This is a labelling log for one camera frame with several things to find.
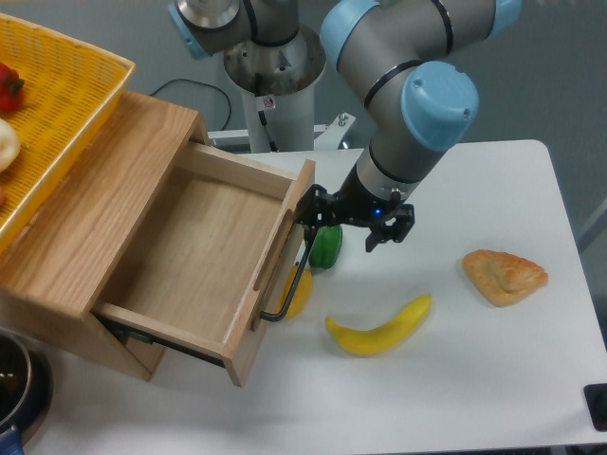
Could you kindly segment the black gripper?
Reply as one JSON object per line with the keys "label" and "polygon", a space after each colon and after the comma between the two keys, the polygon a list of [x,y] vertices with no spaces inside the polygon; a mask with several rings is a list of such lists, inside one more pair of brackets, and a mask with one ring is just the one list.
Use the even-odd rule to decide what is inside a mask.
{"label": "black gripper", "polygon": [[312,242],[324,227],[368,227],[365,251],[372,252],[380,244],[401,243],[413,228],[415,215],[414,206],[402,203],[395,192],[386,200],[369,192],[352,168],[334,194],[319,184],[311,185],[297,203],[294,220],[303,227],[306,242]]}

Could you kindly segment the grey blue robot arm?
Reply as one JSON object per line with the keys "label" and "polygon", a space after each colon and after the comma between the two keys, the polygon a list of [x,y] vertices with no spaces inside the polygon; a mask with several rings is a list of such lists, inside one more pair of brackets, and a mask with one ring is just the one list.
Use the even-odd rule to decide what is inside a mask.
{"label": "grey blue robot arm", "polygon": [[515,23],[519,1],[340,1],[319,31],[300,22],[296,1],[174,1],[175,28],[196,59],[222,54],[243,95],[251,143],[283,151],[313,142],[312,109],[297,97],[335,68],[377,131],[329,193],[312,186],[295,220],[312,246],[323,227],[368,228],[367,250],[404,240],[414,225],[408,197],[477,116],[470,78],[453,51]]}

